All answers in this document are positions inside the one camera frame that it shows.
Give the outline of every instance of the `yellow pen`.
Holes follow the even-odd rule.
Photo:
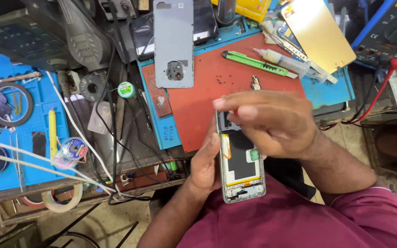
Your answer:
[[[57,141],[56,141],[56,114],[53,108],[48,112],[48,127],[50,136],[50,159],[54,159],[55,153],[58,151]]]

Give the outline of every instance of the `workbench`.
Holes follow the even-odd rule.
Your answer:
[[[126,81],[126,78],[120,79],[119,76],[121,75],[122,70],[122,63],[119,60],[118,56],[113,61],[112,69],[111,69],[111,76],[110,81],[113,87],[117,87],[117,85],[122,82]],[[316,123],[320,126],[326,126],[329,124],[333,124],[339,121],[347,121],[352,118],[352,116],[356,113],[358,108],[362,104],[363,95],[368,91],[368,87],[371,83],[373,71],[369,70],[365,67],[356,64],[348,65],[349,77],[352,83],[354,93],[355,93],[355,100],[349,102],[350,110],[345,111],[345,104],[335,104],[332,106],[323,106],[317,110],[314,110],[314,119]],[[142,85],[142,79],[140,76],[136,79],[137,83],[135,86],[140,91],[144,91],[144,87]],[[376,91],[373,91],[373,94],[370,95],[370,99],[372,99],[376,95]],[[147,113],[149,113],[148,106],[144,103],[144,108],[142,108],[142,104],[139,102],[138,99],[131,99],[129,100],[130,107],[135,114],[136,121],[137,121],[137,128],[139,129],[140,140],[145,143],[146,145],[150,146],[153,150],[157,152],[159,156],[163,158],[165,162],[172,161],[172,158],[187,158],[192,157],[195,154],[195,151],[185,153],[181,146],[172,147],[166,149],[169,156],[165,151],[159,150],[158,142],[155,137],[154,128],[150,125],[147,125]],[[85,132],[87,134],[87,139],[91,142],[91,144],[95,147],[95,149],[99,152],[99,154],[104,158],[105,164],[107,165],[108,171],[112,171],[113,168],[113,140],[110,135],[101,135],[97,133],[92,133],[86,129],[88,125],[88,121],[90,118],[90,113],[92,110],[92,103],[86,101],[85,99],[79,99],[74,102],[75,108],[78,112],[78,116],[81,119],[81,122],[84,126]],[[384,89],[384,92],[379,97],[376,105],[373,107],[370,115],[379,114],[383,112],[387,112],[390,110],[395,110],[397,108],[395,100],[393,98],[393,93],[389,85]],[[78,136],[74,127],[69,125],[70,137]],[[154,156],[151,151],[147,150],[145,147],[141,146],[137,137],[136,127],[134,126],[133,119],[125,108],[124,111],[124,125],[123,125],[123,140],[124,145],[126,145],[135,155],[136,161],[140,164],[141,167],[150,167],[154,165],[161,164],[161,161]],[[117,163],[117,174],[121,175],[126,172],[132,172],[135,170],[135,165],[132,161],[132,158],[128,152],[124,152],[123,155],[122,147],[118,146],[118,157],[120,160]],[[105,175],[99,163],[96,163],[97,171],[100,172],[101,175]],[[80,164],[78,166],[78,170],[85,173],[89,177],[94,178],[94,173],[91,171],[91,167],[88,164]],[[170,181],[169,183],[158,183],[153,184],[146,187],[141,187],[137,189],[132,189],[128,191],[129,194],[142,194],[145,192],[162,189],[166,187],[171,187],[174,185],[182,184],[185,179],[178,179]],[[27,186],[27,193],[21,193],[19,188],[15,189],[8,189],[4,191],[0,191],[0,202],[7,201],[11,199],[16,199],[25,195],[37,194],[40,192],[48,191],[51,189],[58,189],[67,186],[71,186],[74,184],[79,183],[73,179],[61,179],[50,181],[46,183],[38,183],[35,185]],[[93,205],[100,202],[106,202],[108,200],[108,195],[102,194],[96,196],[94,198],[89,199],[82,199],[81,202],[76,206],[84,207],[88,205]],[[28,220],[35,219],[36,217],[45,215],[45,214],[53,214],[53,212],[49,210],[39,210],[34,211],[28,214],[19,214],[15,217],[9,218],[8,220],[4,220],[3,223],[5,225],[11,225],[15,223],[21,223]]]

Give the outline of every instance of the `wooden stick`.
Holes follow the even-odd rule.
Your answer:
[[[30,78],[41,77],[41,76],[42,76],[42,72],[37,71],[37,72],[32,72],[32,73],[29,73],[29,74],[25,74],[25,75],[19,75],[19,76],[15,76],[15,77],[6,78],[6,79],[0,79],[0,83],[2,83],[2,82],[13,82],[13,81],[18,81],[18,80],[23,80],[23,79],[30,79]]]

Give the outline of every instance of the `multimeter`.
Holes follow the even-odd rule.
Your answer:
[[[355,63],[375,69],[380,56],[397,59],[397,0],[386,0],[351,44]]]

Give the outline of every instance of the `green utility knife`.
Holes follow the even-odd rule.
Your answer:
[[[221,55],[228,60],[232,60],[244,65],[248,65],[248,66],[252,66],[255,68],[258,68],[260,70],[265,70],[267,72],[271,72],[280,76],[286,76],[287,74],[289,74],[289,71],[275,66],[275,65],[271,65],[265,62],[262,62],[260,60],[256,60],[256,59],[252,59],[249,58],[248,56],[246,56],[245,54],[240,54],[238,52],[234,52],[234,51],[223,51],[223,53],[221,53]]]

